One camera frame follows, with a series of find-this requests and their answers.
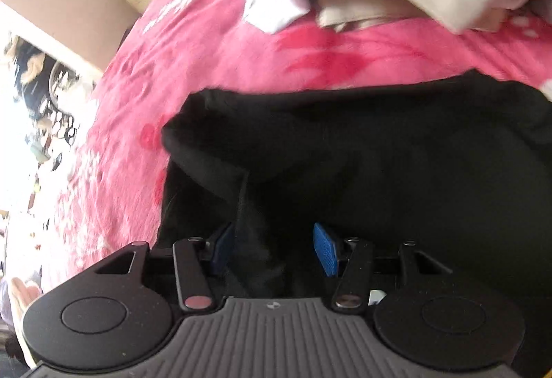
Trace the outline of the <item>black smile t-shirt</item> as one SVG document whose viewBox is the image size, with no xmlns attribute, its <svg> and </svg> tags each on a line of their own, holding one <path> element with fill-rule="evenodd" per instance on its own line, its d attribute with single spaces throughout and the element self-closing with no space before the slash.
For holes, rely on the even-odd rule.
<svg viewBox="0 0 552 378">
<path fill-rule="evenodd" d="M 190 95 L 162 130 L 156 243 L 233 226 L 222 285 L 325 295 L 313 228 L 412 241 L 517 302 L 515 369 L 551 367 L 551 103 L 471 71 L 410 86 Z"/>
</svg>

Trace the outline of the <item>pink floral bed blanket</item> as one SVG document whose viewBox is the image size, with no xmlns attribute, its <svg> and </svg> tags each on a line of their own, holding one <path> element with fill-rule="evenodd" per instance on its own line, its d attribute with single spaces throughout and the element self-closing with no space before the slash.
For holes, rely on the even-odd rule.
<svg viewBox="0 0 552 378">
<path fill-rule="evenodd" d="M 244 0 L 153 0 L 92 95 L 44 274 L 62 282 L 133 241 L 153 242 L 167 153 L 162 126 L 204 88 L 276 93 L 404 85 L 470 69 L 535 88 L 551 78 L 551 27 L 517 12 L 497 32 L 456 36 L 427 18 L 336 33 L 313 17 L 265 34 Z"/>
</svg>

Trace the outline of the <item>wheelchair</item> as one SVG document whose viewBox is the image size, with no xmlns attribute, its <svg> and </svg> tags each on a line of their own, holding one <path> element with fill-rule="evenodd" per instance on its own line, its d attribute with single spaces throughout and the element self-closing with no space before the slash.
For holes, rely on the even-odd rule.
<svg viewBox="0 0 552 378">
<path fill-rule="evenodd" d="M 54 139 L 69 146 L 74 142 L 75 117 L 62 109 L 59 98 L 79 83 L 80 75 L 20 36 L 10 38 L 5 56 L 14 69 L 14 100 L 24 104 L 33 122 L 25 142 L 42 164 L 50 159 Z"/>
</svg>

